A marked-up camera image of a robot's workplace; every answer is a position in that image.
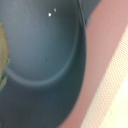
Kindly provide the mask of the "teal grey gripper finger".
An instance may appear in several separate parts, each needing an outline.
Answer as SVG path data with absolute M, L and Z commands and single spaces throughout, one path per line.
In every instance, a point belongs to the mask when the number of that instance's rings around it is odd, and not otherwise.
M 10 63 L 10 50 L 4 23 L 0 21 L 0 92 L 7 83 L 6 70 Z

